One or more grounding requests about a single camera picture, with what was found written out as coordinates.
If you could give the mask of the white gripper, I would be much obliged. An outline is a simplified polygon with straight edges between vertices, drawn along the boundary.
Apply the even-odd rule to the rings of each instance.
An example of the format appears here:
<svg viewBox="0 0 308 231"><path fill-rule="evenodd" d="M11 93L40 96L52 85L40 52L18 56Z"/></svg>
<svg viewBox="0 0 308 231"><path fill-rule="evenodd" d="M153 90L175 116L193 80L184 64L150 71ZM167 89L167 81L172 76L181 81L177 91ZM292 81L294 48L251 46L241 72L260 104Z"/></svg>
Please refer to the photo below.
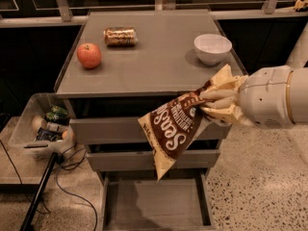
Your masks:
<svg viewBox="0 0 308 231"><path fill-rule="evenodd" d="M206 102L207 109L228 109L232 105L240 107L255 126L261 129L287 129L293 126L287 108L287 85L293 70L286 65L265 67L251 74L236 90L209 90L199 94Z"/></svg>

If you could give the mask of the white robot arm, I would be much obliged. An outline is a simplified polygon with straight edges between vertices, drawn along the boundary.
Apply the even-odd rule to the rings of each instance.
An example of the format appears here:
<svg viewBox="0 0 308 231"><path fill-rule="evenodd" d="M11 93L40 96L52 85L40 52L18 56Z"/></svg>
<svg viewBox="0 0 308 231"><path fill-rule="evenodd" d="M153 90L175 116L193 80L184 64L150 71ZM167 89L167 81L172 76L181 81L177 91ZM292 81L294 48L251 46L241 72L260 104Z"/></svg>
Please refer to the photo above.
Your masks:
<svg viewBox="0 0 308 231"><path fill-rule="evenodd" d="M227 66L200 97L201 110L222 122L289 129L308 123L308 69L282 65L240 77Z"/></svg>

